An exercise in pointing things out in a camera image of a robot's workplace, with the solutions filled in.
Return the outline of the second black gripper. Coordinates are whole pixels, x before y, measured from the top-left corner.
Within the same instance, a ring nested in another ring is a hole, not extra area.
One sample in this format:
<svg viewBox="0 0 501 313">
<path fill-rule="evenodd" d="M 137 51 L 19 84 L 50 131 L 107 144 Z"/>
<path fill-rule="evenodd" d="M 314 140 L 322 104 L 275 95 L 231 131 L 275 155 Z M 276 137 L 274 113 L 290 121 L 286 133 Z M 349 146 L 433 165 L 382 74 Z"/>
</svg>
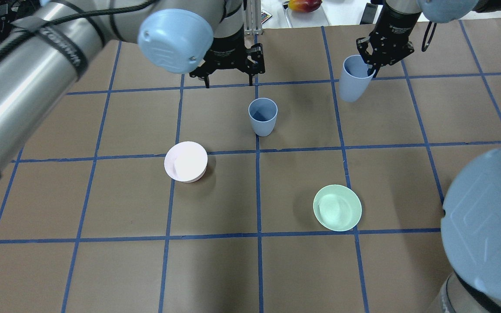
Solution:
<svg viewBox="0 0 501 313">
<path fill-rule="evenodd" d="M 359 55 L 368 66 L 370 79 L 378 70 L 394 65 L 414 52 L 409 36 L 415 26 L 415 15 L 401 12 L 382 12 L 367 37 L 356 39 Z"/>
</svg>

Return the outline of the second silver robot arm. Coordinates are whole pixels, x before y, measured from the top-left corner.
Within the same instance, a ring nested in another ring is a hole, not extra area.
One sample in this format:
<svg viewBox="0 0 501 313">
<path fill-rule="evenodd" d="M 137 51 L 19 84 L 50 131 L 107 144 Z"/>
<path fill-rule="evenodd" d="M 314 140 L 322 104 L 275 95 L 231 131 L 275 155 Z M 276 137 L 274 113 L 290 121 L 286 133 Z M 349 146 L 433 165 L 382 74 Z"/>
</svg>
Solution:
<svg viewBox="0 0 501 313">
<path fill-rule="evenodd" d="M 501 11 L 501 0 L 382 0 L 381 14 L 357 50 L 369 74 L 414 51 L 409 35 L 419 16 L 430 24 L 458 20 L 468 12 Z M 453 272 L 428 313 L 501 313 L 501 148 L 468 163 L 443 202 L 441 239 Z"/>
</svg>

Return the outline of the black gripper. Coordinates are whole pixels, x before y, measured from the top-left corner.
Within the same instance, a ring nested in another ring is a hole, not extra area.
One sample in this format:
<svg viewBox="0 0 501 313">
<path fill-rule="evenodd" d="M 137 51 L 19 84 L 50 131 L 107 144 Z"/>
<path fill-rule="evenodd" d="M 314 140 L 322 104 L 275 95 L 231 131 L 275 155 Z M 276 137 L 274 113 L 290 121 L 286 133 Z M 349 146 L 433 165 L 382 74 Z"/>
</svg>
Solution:
<svg viewBox="0 0 501 313">
<path fill-rule="evenodd" d="M 257 75 L 266 72 L 263 44 L 258 42 L 247 47 L 242 30 L 227 37 L 215 37 L 201 64 L 190 72 L 190 77 L 204 80 L 209 89 L 211 74 L 217 70 L 234 69 L 248 75 L 250 87 L 256 85 Z"/>
</svg>

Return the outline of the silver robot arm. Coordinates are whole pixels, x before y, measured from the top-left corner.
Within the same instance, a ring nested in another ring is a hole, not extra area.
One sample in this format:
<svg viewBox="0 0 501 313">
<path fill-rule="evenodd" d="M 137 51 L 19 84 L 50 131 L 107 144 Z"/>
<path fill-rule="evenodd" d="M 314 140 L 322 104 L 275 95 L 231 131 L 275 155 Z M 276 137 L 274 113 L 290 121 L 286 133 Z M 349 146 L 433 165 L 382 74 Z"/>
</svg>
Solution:
<svg viewBox="0 0 501 313">
<path fill-rule="evenodd" d="M 0 179 L 4 169 L 111 40 L 209 84 L 216 70 L 250 80 L 263 47 L 245 46 L 244 0 L 50 0 L 0 44 Z"/>
</svg>

